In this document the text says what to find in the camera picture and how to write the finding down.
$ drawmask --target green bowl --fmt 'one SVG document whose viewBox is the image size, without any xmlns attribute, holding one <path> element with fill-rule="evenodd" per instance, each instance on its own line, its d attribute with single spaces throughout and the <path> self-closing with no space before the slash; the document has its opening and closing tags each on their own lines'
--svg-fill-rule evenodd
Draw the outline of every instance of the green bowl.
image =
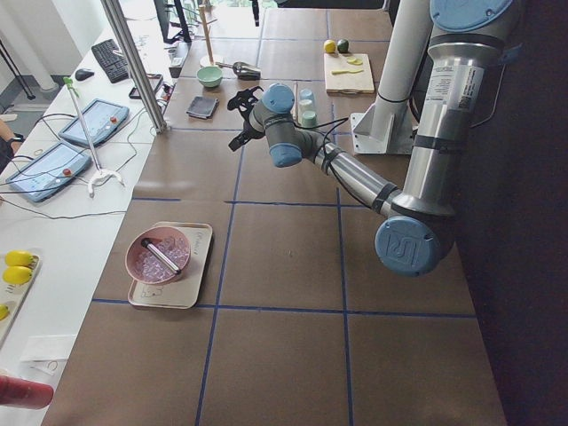
<svg viewBox="0 0 568 426">
<path fill-rule="evenodd" d="M 203 67 L 197 71 L 199 83 L 205 87 L 217 87 L 223 80 L 223 70 L 219 67 Z"/>
</svg>

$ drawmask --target bottle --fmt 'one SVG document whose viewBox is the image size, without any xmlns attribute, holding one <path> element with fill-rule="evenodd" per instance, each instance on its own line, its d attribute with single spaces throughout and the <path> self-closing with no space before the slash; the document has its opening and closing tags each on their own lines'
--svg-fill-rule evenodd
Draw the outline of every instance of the bottle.
<svg viewBox="0 0 568 426">
<path fill-rule="evenodd" d="M 0 375 L 0 405 L 21 408 L 44 408 L 53 399 L 49 384 Z"/>
</svg>

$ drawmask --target bowl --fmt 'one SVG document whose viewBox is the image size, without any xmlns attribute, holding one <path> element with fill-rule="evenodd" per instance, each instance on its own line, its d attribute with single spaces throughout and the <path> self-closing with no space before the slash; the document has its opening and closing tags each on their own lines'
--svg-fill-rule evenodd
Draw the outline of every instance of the bowl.
<svg viewBox="0 0 568 426">
<path fill-rule="evenodd" d="M 223 70 L 215 66 L 200 68 L 197 71 L 197 79 L 205 87 L 217 87 L 223 80 Z"/>
<path fill-rule="evenodd" d="M 173 226 L 156 226 L 141 233 L 130 244 L 124 262 L 128 274 L 134 280 L 144 284 L 160 285 L 177 280 L 181 274 L 176 275 L 150 250 L 143 247 L 144 238 L 150 239 L 182 271 L 189 263 L 190 242 L 185 234 Z"/>
</svg>

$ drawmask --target tablet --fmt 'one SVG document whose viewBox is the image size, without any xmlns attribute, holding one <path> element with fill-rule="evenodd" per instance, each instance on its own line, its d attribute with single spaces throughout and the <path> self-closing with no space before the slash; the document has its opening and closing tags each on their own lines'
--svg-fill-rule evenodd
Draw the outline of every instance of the tablet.
<svg viewBox="0 0 568 426">
<path fill-rule="evenodd" d="M 128 117 L 126 106 L 116 105 L 102 99 L 94 99 L 84 110 L 83 117 L 91 134 L 94 146 L 108 140 Z M 59 137 L 72 144 L 89 147 L 83 126 L 76 117 L 59 132 Z"/>
<path fill-rule="evenodd" d="M 61 141 L 6 179 L 17 193 L 33 202 L 43 201 L 69 184 L 91 164 L 91 157 Z"/>
</svg>

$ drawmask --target white table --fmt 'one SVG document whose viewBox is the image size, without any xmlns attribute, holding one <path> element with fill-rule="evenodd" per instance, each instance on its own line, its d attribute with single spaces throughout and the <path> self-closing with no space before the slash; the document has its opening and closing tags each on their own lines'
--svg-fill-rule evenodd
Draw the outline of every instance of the white table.
<svg viewBox="0 0 568 426">
<path fill-rule="evenodd" d="M 136 32 L 150 28 L 152 34 L 154 24 L 157 25 L 155 22 L 151 22 L 150 26 L 147 23 L 132 22 L 131 30 L 135 41 Z M 97 43 L 107 38 L 112 38 L 110 30 L 103 32 Z M 140 49 L 146 71 L 163 74 L 166 82 L 173 83 L 168 73 L 169 62 L 161 38 L 155 35 L 145 37 L 145 45 Z M 92 78 L 75 82 L 81 107 L 86 107 L 94 98 L 108 100 L 130 109 L 127 120 L 144 108 L 141 100 L 128 97 L 133 87 L 132 80 L 111 84 L 91 52 L 78 67 L 87 67 L 96 73 Z M 75 114 L 67 88 L 61 89 L 45 115 L 56 113 Z M 59 118 L 47 120 L 55 132 L 68 122 Z M 0 253 L 12 249 L 29 249 L 40 256 L 42 262 L 25 303 L 0 347 L 0 368 L 11 373 L 19 372 L 20 356 L 30 336 L 76 335 L 79 331 L 122 223 L 124 211 L 130 203 L 132 190 L 154 141 L 154 129 L 148 115 L 143 113 L 140 116 L 138 127 L 137 121 L 138 118 L 97 148 L 102 166 L 110 170 L 117 170 L 135 154 L 119 170 L 125 186 L 121 186 L 114 178 L 110 179 L 104 185 L 96 187 L 94 198 L 90 198 L 86 183 L 75 179 L 72 185 L 38 204 L 30 203 L 17 194 L 2 194 L 7 201 L 52 217 L 75 217 L 111 211 L 118 213 L 54 220 L 18 209 L 7 202 L 0 204 Z M 55 143 L 56 138 L 45 123 L 40 122 L 30 132 L 18 154 L 35 157 Z M 9 165 L 0 175 L 0 182 L 3 183 L 14 171 L 14 165 Z M 92 164 L 81 176 L 88 181 L 94 171 Z M 10 191 L 7 186 L 2 188 L 2 191 Z M 23 378 L 37 380 L 35 377 Z M 0 406 L 0 424 L 40 424 L 46 410 L 47 408 L 27 410 Z"/>
</svg>

